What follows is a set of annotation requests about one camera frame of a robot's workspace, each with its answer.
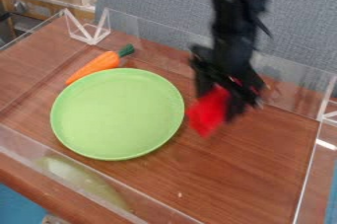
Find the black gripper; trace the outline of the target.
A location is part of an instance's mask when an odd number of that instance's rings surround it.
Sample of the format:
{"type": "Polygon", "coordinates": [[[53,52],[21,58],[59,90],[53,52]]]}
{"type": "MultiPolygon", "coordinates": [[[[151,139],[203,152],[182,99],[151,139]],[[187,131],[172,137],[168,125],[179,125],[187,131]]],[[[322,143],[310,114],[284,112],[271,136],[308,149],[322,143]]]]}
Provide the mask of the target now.
{"type": "Polygon", "coordinates": [[[200,44],[191,47],[190,66],[195,72],[196,97],[204,97],[216,86],[223,87],[230,98],[226,104],[226,121],[232,122],[243,115],[248,107],[262,102],[267,82],[251,62],[243,64],[215,58],[212,48],[200,44]]]}

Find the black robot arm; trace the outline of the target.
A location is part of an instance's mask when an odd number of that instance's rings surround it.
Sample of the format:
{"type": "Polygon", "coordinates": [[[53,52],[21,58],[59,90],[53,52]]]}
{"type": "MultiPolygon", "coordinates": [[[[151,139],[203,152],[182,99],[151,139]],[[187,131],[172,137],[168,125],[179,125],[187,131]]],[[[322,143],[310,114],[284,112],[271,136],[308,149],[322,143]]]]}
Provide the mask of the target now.
{"type": "Polygon", "coordinates": [[[230,122],[262,102],[266,82],[252,66],[258,32],[268,28],[260,20],[268,0],[211,0],[212,45],[191,47],[196,104],[190,121],[202,125],[230,122]]]}

